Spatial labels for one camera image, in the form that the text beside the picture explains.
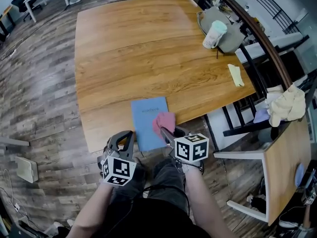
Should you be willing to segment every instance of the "beige cloth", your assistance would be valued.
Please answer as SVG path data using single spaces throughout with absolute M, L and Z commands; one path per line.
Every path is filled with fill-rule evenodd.
M 229 68 L 234 84 L 236 86 L 244 86 L 243 80 L 241 78 L 240 67 L 234 66 L 232 64 L 228 64 L 228 68 Z
M 293 121 L 302 118 L 305 108 L 305 93 L 292 84 L 281 96 L 269 103 L 269 123 L 272 127 L 278 127 L 282 119 Z

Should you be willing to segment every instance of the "yellow sticky note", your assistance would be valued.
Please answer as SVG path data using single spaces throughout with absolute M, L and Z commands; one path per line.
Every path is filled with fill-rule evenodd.
M 233 82 L 236 86 L 244 86 L 244 83 L 241 78 L 241 72 L 239 66 L 234 66 L 232 64 L 228 64 L 229 71 L 231 73 Z

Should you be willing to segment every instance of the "gray bag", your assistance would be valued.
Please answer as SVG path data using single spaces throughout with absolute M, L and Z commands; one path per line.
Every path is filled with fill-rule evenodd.
M 220 20 L 227 26 L 227 32 L 220 39 L 218 47 L 224 53 L 234 53 L 245 38 L 244 34 L 240 32 L 239 26 L 231 25 L 230 20 L 216 7 L 197 13 L 198 25 L 205 35 L 215 20 Z

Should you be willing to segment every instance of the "white cup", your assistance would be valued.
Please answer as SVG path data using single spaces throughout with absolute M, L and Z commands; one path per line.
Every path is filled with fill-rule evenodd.
M 211 28 L 209 29 L 204 41 L 203 46 L 206 49 L 215 48 L 221 37 L 227 32 L 227 26 L 222 23 L 220 20 L 216 20 L 211 24 Z

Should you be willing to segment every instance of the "small box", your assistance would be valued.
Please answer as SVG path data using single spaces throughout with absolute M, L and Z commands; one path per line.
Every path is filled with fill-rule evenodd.
M 208 158 L 209 138 L 198 133 L 186 137 L 178 137 L 175 141 L 175 157 L 193 163 Z
M 34 183 L 39 179 L 38 166 L 36 162 L 22 157 L 15 157 L 15 162 L 18 164 L 16 173 L 19 177 L 30 183 Z
M 133 177 L 136 163 L 107 156 L 101 161 L 104 180 L 118 186 L 125 186 Z

